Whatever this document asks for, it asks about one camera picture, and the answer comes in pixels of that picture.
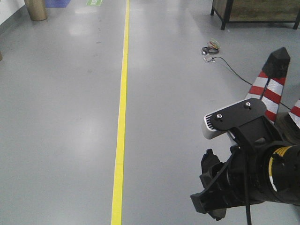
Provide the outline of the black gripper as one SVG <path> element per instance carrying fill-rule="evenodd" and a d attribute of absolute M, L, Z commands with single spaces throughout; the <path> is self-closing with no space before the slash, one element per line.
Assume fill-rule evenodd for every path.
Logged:
<path fill-rule="evenodd" d="M 288 203 L 288 145 L 274 125 L 261 116 L 229 132 L 238 147 L 229 174 L 236 181 L 238 169 L 242 170 L 246 202 Z M 215 178 L 202 192 L 190 196 L 196 212 L 226 209 Z"/>

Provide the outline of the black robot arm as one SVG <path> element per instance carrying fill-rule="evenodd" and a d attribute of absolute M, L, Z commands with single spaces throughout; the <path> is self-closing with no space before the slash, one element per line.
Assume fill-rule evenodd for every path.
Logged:
<path fill-rule="evenodd" d="M 228 208 L 263 202 L 299 205 L 300 147 L 285 142 L 264 116 L 232 127 L 236 144 L 221 162 L 208 149 L 201 160 L 203 191 L 191 195 L 197 212 L 220 220 Z"/>

